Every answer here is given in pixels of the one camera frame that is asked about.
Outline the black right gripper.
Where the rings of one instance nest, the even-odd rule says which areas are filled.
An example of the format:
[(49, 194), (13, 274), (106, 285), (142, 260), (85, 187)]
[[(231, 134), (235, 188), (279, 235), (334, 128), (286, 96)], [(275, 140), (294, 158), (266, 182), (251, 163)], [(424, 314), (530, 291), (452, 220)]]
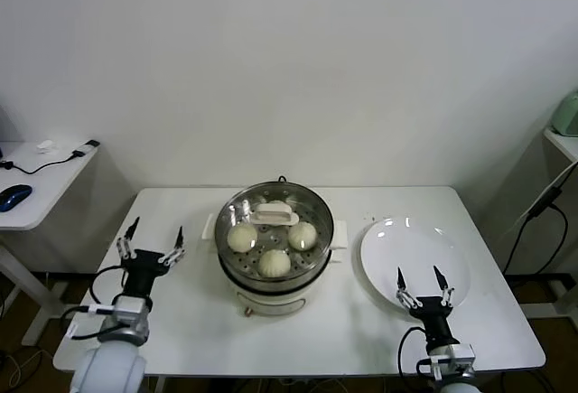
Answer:
[(450, 287), (445, 275), (437, 267), (433, 267), (435, 277), (442, 291), (440, 296), (425, 296), (414, 298), (406, 287), (402, 270), (397, 268), (396, 276), (396, 298), (405, 309), (409, 310), (411, 316), (419, 320), (425, 330), (427, 346), (446, 346), (454, 344), (454, 337), (447, 322), (448, 316), (452, 312), (452, 293), (454, 288)]

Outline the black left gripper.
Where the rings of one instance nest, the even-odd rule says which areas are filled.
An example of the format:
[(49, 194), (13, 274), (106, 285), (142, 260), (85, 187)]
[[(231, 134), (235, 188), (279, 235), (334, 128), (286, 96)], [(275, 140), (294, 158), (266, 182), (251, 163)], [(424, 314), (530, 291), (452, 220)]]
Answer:
[(127, 272), (123, 295), (149, 296), (154, 280), (165, 275), (165, 267), (173, 267), (185, 255), (183, 227), (179, 227), (172, 251), (161, 254), (148, 250), (137, 250), (131, 246), (140, 218), (126, 229), (124, 235), (117, 239), (117, 252), (122, 259), (122, 268)]

